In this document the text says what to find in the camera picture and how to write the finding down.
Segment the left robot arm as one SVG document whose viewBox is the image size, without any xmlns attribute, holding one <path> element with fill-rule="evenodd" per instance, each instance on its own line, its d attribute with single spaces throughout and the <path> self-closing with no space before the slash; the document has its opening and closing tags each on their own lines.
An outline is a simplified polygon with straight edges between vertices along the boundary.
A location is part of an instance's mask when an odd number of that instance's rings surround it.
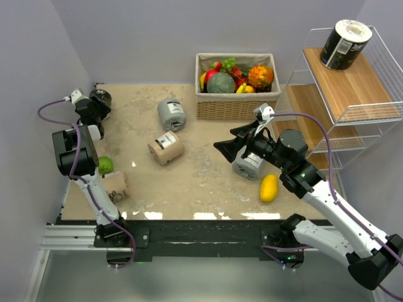
<svg viewBox="0 0 403 302">
<path fill-rule="evenodd" d="M 96 236 L 112 247 L 134 243 L 125 219 L 110 200 L 98 171 L 99 158 L 86 125 L 71 123 L 70 129 L 52 134 L 56 164 L 63 176 L 75 182 L 96 217 Z"/>
</svg>

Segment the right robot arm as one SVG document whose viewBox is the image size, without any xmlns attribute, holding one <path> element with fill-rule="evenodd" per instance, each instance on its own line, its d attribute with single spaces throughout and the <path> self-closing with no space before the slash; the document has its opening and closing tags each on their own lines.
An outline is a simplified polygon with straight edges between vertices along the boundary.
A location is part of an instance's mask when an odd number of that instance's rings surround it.
<svg viewBox="0 0 403 302">
<path fill-rule="evenodd" d="M 332 182 L 306 158 L 308 146 L 298 130 L 283 130 L 277 140 L 262 134 L 255 121 L 231 129 L 232 140 L 215 142 L 214 147 L 233 162 L 240 150 L 257 155 L 281 170 L 280 181 L 297 198 L 305 201 L 340 233 L 335 236 L 311 221 L 293 215 L 291 224 L 280 232 L 287 247 L 308 245 L 346 266 L 351 277 L 366 289 L 380 287 L 391 271 L 402 263 L 402 237 L 387 235 L 359 214 L 339 193 Z"/>
</svg>

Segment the black paper towel roll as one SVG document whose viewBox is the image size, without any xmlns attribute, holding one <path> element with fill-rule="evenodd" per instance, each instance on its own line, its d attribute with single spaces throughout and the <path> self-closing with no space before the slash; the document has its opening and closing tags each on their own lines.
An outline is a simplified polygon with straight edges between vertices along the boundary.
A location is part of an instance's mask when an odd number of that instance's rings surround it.
<svg viewBox="0 0 403 302">
<path fill-rule="evenodd" d="M 101 120 L 109 117 L 111 113 L 111 94 L 103 89 L 93 89 L 89 93 L 89 98 L 96 102 L 99 107 L 99 114 Z"/>
<path fill-rule="evenodd" d="M 320 61 L 328 69 L 346 70 L 357 59 L 372 38 L 371 29 L 355 20 L 338 21 L 320 54 Z"/>
</svg>

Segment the brown paper towel roll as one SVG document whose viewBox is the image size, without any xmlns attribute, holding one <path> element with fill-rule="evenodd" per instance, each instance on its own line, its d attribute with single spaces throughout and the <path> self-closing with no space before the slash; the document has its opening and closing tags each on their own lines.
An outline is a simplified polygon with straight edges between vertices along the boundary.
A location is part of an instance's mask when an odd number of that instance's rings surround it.
<svg viewBox="0 0 403 302">
<path fill-rule="evenodd" d="M 147 146 L 153 158 L 161 166 L 184 154 L 182 141 L 172 131 L 167 131 L 159 138 L 149 142 Z"/>
</svg>

